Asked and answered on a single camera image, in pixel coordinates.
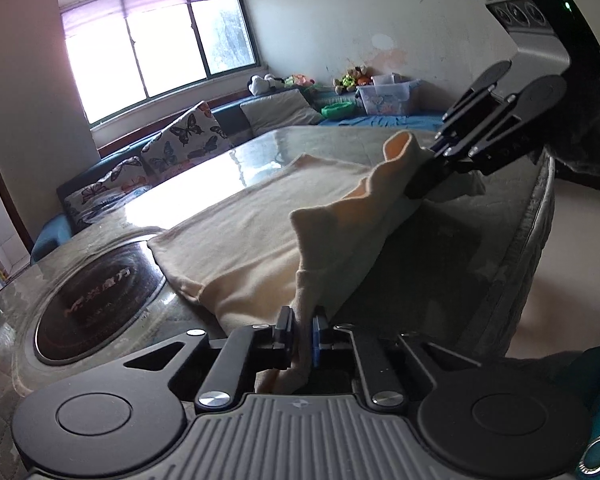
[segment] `metal bolt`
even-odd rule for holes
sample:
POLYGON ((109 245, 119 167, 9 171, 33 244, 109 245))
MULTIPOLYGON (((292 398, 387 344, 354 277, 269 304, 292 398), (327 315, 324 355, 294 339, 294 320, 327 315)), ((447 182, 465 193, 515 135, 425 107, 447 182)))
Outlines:
POLYGON ((371 400, 374 402, 374 404, 382 406, 383 408, 394 408, 395 406, 402 404, 404 397, 398 392, 392 392, 389 390, 386 392, 376 393, 373 397, 371 397, 371 400))
POLYGON ((198 402, 203 406, 210 408, 220 408, 225 404, 228 404, 231 397, 225 392, 205 392, 198 397, 198 402))

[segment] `window sill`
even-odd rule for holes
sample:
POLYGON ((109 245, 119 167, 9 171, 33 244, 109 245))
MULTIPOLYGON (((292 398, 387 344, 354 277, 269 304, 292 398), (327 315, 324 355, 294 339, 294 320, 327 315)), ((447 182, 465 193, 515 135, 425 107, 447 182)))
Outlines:
POLYGON ((263 76, 266 69, 266 66, 249 67, 238 72, 193 83, 126 110, 91 128, 91 135, 96 147, 100 149, 130 132, 164 120, 202 100, 215 99, 244 89, 251 76, 256 74, 263 76))

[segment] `pillow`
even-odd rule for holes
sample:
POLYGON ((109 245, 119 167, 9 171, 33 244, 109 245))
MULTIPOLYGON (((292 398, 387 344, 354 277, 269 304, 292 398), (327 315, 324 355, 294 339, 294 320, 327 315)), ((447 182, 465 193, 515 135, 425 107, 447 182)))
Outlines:
POLYGON ((64 206, 76 229, 81 231, 149 189, 151 185, 142 162, 133 156, 94 184, 71 193, 64 199, 64 206))
POLYGON ((309 106, 299 90, 247 101, 240 108, 256 137, 283 126, 318 124, 324 119, 309 106))
POLYGON ((232 147, 209 105, 202 101, 150 140, 140 155, 164 182, 232 147))

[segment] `window frame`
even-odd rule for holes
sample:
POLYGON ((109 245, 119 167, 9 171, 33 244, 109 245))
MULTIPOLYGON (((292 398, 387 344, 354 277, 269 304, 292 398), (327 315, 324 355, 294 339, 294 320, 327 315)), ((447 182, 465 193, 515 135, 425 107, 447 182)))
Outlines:
MULTIPOLYGON (((75 9, 76 7, 80 7, 83 6, 85 4, 94 2, 96 0, 83 0, 81 2, 77 2, 75 4, 71 4, 70 6, 66 6, 66 7, 62 7, 60 10, 60 16, 62 16, 62 14, 64 12, 67 12, 68 10, 72 10, 75 9)), ((258 68, 260 67, 260 54, 258 52, 258 48, 257 48, 257 44, 253 35, 253 29, 251 28, 251 22, 250 19, 247 15, 247 11, 244 5, 244 0, 238 0, 238 5, 240 6, 240 12, 242 13, 242 18, 244 20, 244 27, 247 31, 247 37, 249 40, 249 47, 251 49, 251 53, 253 54, 253 59, 254 59, 254 63, 249 64, 249 65, 243 65, 243 66, 239 66, 236 68, 232 68, 230 70, 225 70, 224 72, 218 72, 215 74, 212 74, 209 70, 209 65, 208 65, 208 61, 206 60, 206 52, 204 50, 204 46, 202 44, 202 38, 200 37, 200 32, 198 30, 198 24, 196 23, 196 17, 193 13, 193 7, 191 5, 191 2, 189 2, 187 0, 187 9, 189 11, 189 19, 191 20, 191 28, 193 29, 194 35, 196 37, 196 43, 198 44, 198 49, 200 51, 200 57, 202 58, 202 65, 205 69, 205 78, 203 79, 198 79, 197 81, 192 81, 191 83, 186 83, 182 86, 178 86, 176 88, 172 88, 170 90, 167 90, 165 92, 162 92, 160 94, 156 94, 155 96, 149 96, 149 93, 146 89, 146 84, 144 83, 144 75, 142 74, 142 69, 140 68, 140 62, 138 60, 138 54, 136 54, 136 45, 135 42, 133 40, 133 37, 131 36, 131 31, 129 28, 129 24, 127 21, 127 16, 126 16, 126 9, 125 9, 125 4, 124 4, 124 0, 120 0, 121 4, 122 4, 122 8, 123 8, 123 13, 125 15, 125 24, 126 24, 126 33, 129 36, 129 42, 131 43, 131 49, 133 51, 134 54, 134 60, 136 62, 136 67, 138 68, 138 73, 140 75, 140 80, 142 82, 142 88, 144 89, 144 95, 145 95, 145 99, 142 101, 137 101, 125 108, 121 108, 120 110, 117 110, 116 112, 109 114, 106 117, 103 117, 101 119, 98 119, 97 121, 95 121, 94 123, 90 123, 89 124, 89 128, 93 129, 97 126, 100 126, 101 124, 106 123, 107 121, 110 121, 118 116, 121 116, 135 108, 141 107, 145 104, 151 103, 153 101, 159 100, 165 96, 171 95, 171 94, 175 94, 178 92, 181 92, 183 90, 187 90, 190 88, 193 88, 194 86, 206 83, 206 82, 211 82, 215 79, 221 78, 221 77, 225 77, 234 73, 238 73, 238 72, 242 72, 244 70, 250 70, 253 68, 258 68)), ((82 104, 82 98, 80 97, 80 104, 82 105, 82 110, 84 111, 84 105, 82 104)))

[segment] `garment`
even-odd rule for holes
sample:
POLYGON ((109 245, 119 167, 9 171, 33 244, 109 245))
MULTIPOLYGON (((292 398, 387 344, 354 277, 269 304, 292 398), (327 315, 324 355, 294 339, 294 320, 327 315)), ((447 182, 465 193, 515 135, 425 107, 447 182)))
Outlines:
MULTIPOLYGON (((420 201, 403 191, 433 156, 409 132, 384 144, 385 161, 366 166, 301 155, 272 178, 229 197, 149 241, 171 285, 199 301, 222 328, 295 314, 298 352, 290 370, 261 378, 276 392, 301 386, 310 370, 314 307, 332 316, 373 266, 384 241, 420 201)), ((428 198, 484 193, 476 175, 459 175, 428 198)))

